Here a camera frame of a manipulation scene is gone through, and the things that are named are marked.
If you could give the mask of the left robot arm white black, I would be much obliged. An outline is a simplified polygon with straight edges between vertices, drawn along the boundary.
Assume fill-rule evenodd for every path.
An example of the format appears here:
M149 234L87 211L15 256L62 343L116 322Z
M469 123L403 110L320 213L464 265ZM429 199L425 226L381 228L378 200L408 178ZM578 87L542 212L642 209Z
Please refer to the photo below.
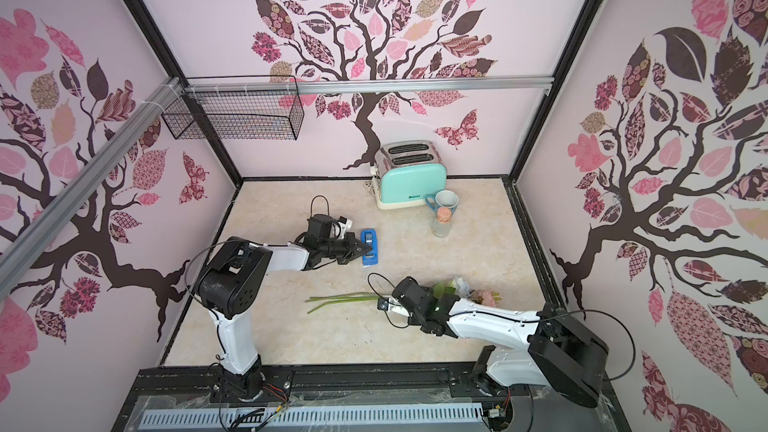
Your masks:
M378 253L374 231L356 235L349 219L328 214L309 217L306 231L286 244L269 245L233 236L216 247L218 251L201 270L191 292L212 317L222 352L221 365L242 377L260 364L250 309L267 274L346 265Z

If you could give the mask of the artificial flower bouquet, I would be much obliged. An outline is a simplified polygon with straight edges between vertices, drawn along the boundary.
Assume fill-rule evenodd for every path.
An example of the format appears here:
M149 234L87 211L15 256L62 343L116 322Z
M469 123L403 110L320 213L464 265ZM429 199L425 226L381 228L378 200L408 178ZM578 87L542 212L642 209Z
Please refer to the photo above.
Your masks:
M451 293L458 295L460 298L469 299L472 302L484 306L497 307L502 302L502 297L499 292L487 289L473 289L461 277L454 277L450 280L438 282L432 289L433 295L436 298ZM311 296L306 300L306 303L312 305L307 311L307 314L315 313L327 306L347 303L378 302L379 299L380 297L375 292L352 292L331 296Z

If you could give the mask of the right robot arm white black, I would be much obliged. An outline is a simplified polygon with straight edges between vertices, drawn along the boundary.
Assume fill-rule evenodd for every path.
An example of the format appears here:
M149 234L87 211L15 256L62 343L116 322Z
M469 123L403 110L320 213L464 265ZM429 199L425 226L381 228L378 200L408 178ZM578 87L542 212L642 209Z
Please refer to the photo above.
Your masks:
M511 311L448 292L436 295L410 276L380 297L377 307L427 335L487 342L478 359L483 384L548 386L576 405L598 405L609 347L565 312L549 305L538 312Z

